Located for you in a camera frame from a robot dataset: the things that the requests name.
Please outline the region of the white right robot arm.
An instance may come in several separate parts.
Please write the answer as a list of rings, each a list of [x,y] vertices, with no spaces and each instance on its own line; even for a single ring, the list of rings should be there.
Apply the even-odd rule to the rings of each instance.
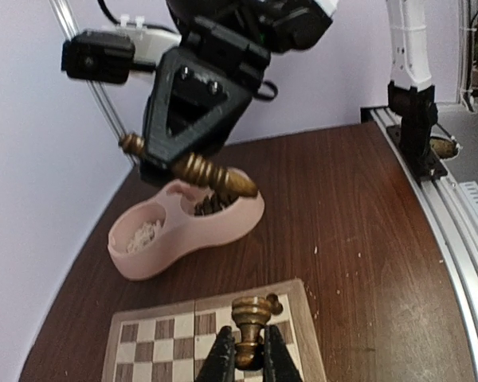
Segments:
[[[331,27],[335,1],[169,1],[181,35],[162,56],[143,117],[143,181],[174,179],[230,189],[235,173],[206,158],[225,144],[260,93],[272,54],[313,48]],[[425,4],[386,3],[392,44],[389,108],[402,119],[399,146],[412,168],[427,173],[437,123],[429,68]]]

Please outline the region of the dark rook chess piece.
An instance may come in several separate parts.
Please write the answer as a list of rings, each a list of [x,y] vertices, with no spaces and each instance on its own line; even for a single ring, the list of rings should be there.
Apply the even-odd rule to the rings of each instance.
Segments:
[[[272,316],[271,304],[264,297],[236,298],[232,302],[233,322],[241,338],[235,344],[235,365],[241,371],[263,367],[264,340],[261,331]]]

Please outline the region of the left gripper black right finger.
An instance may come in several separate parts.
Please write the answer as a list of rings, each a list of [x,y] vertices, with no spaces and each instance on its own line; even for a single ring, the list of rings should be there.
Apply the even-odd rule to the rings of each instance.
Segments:
[[[264,328],[264,382],[302,382],[283,336],[276,325]]]

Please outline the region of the dark bishop chess piece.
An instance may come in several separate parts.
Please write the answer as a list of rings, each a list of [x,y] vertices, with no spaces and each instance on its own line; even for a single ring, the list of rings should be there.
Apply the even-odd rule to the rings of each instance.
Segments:
[[[215,193],[234,197],[254,198],[259,189],[254,181],[236,170],[212,163],[201,155],[190,153],[177,160],[169,169],[158,168],[145,154],[144,139],[135,133],[119,139],[119,147],[125,154],[139,159],[141,178],[158,187],[179,179],[200,188],[210,188]]]

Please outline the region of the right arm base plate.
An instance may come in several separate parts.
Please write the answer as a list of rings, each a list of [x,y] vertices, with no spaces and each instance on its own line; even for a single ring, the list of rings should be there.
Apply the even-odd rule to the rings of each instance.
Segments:
[[[402,148],[400,143],[402,130],[399,126],[390,126],[386,128],[391,142],[395,145],[397,152],[402,156],[402,161],[407,165],[412,179],[419,185],[425,181],[437,181],[446,177],[449,172],[445,168],[441,159],[433,149],[430,149],[426,156],[417,158],[411,156]]]

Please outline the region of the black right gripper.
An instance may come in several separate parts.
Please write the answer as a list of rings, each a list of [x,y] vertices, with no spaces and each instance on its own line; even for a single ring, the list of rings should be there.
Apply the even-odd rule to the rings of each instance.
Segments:
[[[145,154],[169,169],[219,151],[251,104],[271,55],[311,49],[337,1],[168,1],[182,35],[165,52],[143,118]]]

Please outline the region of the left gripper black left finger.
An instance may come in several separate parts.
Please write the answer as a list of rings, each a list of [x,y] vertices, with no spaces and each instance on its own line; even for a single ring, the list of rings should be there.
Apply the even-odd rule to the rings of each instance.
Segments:
[[[235,381],[235,339],[232,327],[225,325],[217,333],[195,382],[233,381]]]

